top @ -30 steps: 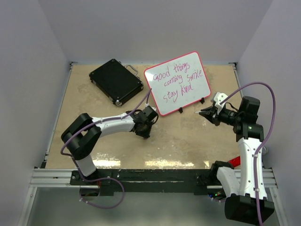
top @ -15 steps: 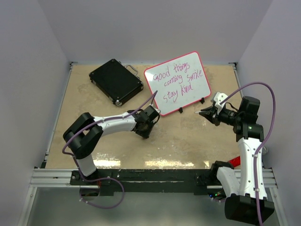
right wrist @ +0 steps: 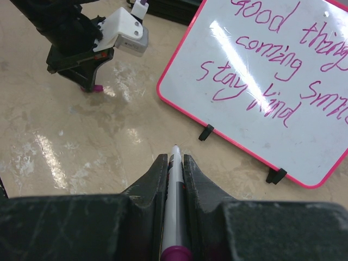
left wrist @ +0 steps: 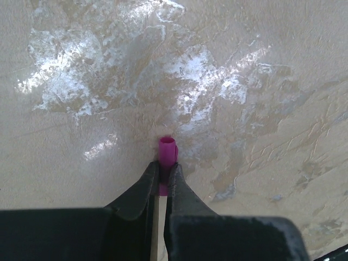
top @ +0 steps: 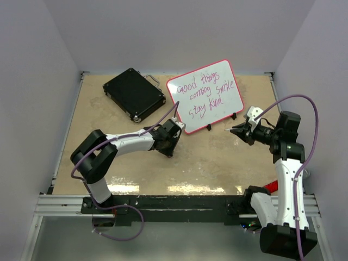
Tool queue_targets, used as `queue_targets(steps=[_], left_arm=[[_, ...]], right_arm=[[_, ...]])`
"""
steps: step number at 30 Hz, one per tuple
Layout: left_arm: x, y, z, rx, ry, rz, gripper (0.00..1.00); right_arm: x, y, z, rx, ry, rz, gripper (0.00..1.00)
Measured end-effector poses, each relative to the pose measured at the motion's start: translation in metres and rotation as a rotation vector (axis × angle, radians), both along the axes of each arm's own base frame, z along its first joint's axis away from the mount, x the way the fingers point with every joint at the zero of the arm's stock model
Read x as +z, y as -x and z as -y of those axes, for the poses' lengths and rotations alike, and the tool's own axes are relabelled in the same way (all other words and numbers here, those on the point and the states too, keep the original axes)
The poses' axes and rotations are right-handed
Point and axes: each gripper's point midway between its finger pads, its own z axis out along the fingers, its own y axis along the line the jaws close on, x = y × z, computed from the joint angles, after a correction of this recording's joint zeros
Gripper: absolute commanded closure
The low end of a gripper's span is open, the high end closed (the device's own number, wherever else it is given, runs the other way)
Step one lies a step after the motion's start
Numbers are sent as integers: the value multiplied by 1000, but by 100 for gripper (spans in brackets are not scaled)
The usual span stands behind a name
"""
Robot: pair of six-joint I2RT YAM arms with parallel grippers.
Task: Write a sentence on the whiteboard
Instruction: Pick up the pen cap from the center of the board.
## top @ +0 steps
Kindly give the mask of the whiteboard with pink frame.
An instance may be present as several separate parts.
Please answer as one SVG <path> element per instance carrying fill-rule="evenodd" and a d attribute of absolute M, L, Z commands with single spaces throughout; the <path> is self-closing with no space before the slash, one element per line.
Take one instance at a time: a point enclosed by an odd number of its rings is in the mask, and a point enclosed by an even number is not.
<path fill-rule="evenodd" d="M 231 63 L 223 59 L 176 76 L 166 87 L 187 134 L 233 116 L 244 109 Z"/>

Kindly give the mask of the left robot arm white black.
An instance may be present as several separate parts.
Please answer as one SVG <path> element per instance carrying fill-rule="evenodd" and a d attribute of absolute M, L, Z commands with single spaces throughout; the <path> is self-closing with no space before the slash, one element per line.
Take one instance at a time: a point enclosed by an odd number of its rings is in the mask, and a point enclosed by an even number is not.
<path fill-rule="evenodd" d="M 121 135 L 104 134 L 99 129 L 91 132 L 71 154 L 70 161 L 74 164 L 73 171 L 79 171 L 89 194 L 94 198 L 94 208 L 100 213 L 112 209 L 114 203 L 105 175 L 116 157 L 155 150 L 170 158 L 184 129 L 184 123 L 171 118 L 162 125 Z"/>

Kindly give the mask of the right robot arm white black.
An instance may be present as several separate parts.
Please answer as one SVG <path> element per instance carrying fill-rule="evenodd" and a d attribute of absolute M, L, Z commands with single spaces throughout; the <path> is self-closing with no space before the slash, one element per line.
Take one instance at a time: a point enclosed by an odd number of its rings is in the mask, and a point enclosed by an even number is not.
<path fill-rule="evenodd" d="M 229 131 L 242 141 L 268 145 L 278 176 L 278 206 L 272 203 L 267 188 L 250 186 L 244 193 L 245 212 L 256 213 L 260 222 L 260 249 L 275 256 L 301 260 L 318 243 L 316 233 L 309 230 L 303 198 L 301 167 L 305 163 L 304 146 L 296 141 L 301 118 L 282 111 L 275 126 L 261 124 L 263 111 L 251 106 L 245 122 Z"/>

